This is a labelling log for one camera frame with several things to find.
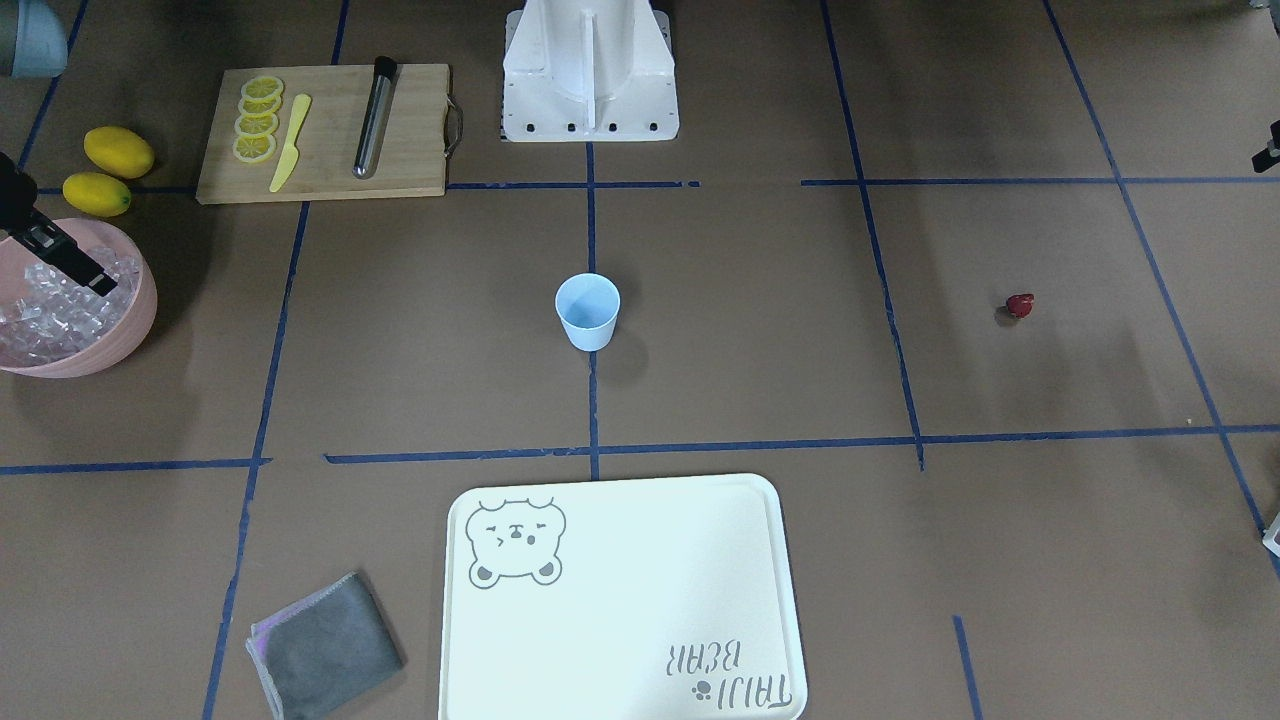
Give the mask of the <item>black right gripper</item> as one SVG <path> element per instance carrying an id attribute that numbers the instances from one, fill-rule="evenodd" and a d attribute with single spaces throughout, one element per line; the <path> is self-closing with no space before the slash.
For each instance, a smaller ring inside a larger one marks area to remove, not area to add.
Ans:
<path id="1" fill-rule="evenodd" d="M 5 152 L 1 152 L 0 163 L 3 231 L 40 261 L 58 269 L 77 284 L 100 297 L 109 296 L 118 287 L 116 281 L 67 231 L 36 211 L 38 186 L 35 179 Z"/>

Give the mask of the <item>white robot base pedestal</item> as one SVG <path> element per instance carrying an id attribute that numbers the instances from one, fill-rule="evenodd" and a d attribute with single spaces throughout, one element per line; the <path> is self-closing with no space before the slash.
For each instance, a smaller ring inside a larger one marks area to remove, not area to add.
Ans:
<path id="1" fill-rule="evenodd" d="M 678 136 L 669 17 L 649 1 L 526 1 L 506 17 L 502 69 L 504 141 Z"/>

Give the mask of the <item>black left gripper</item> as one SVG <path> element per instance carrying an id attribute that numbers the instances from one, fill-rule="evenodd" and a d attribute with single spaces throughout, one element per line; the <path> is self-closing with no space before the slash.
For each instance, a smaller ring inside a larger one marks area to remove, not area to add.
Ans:
<path id="1" fill-rule="evenodd" d="M 1275 168 L 1280 161 L 1280 122 L 1275 120 L 1270 127 L 1270 138 L 1265 147 L 1251 159 L 1252 169 L 1256 174 L 1262 174 Z"/>

